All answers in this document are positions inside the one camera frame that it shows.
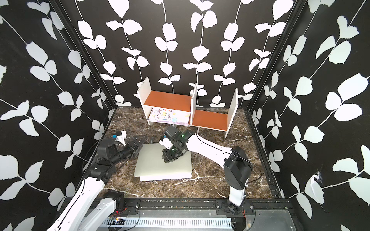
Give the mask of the silver laptop computer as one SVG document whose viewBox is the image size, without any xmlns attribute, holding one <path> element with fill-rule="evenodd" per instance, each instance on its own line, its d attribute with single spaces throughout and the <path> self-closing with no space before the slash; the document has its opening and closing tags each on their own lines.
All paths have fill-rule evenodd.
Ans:
<svg viewBox="0 0 370 231">
<path fill-rule="evenodd" d="M 191 152 L 170 163 L 165 163 L 164 146 L 159 143 L 144 144 L 139 152 L 134 172 L 141 181 L 189 179 L 192 176 Z"/>
</svg>

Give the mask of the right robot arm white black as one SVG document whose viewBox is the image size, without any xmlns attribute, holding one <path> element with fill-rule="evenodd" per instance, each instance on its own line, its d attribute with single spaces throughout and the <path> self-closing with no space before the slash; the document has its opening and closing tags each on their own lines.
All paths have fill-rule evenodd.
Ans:
<svg viewBox="0 0 370 231">
<path fill-rule="evenodd" d="M 181 132 L 169 126 L 160 138 L 162 158 L 170 163 L 183 156 L 186 151 L 198 153 L 221 166 L 225 180 L 230 186 L 229 204 L 239 207 L 245 198 L 245 190 L 253 170 L 252 163 L 240 147 L 229 148 L 217 145 L 190 130 Z"/>
</svg>

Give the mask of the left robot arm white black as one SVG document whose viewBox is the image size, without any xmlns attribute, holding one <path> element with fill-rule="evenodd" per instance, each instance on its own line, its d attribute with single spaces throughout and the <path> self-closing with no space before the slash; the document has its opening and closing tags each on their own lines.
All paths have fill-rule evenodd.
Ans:
<svg viewBox="0 0 370 231">
<path fill-rule="evenodd" d="M 144 140 L 136 136 L 128 138 L 124 143 L 114 138 L 102 139 L 84 172 L 79 189 L 49 230 L 96 231 L 107 217 L 123 212 L 127 204 L 124 194 L 118 191 L 107 192 L 92 212 L 89 209 L 116 173 L 116 165 L 137 157 L 143 143 Z"/>
</svg>

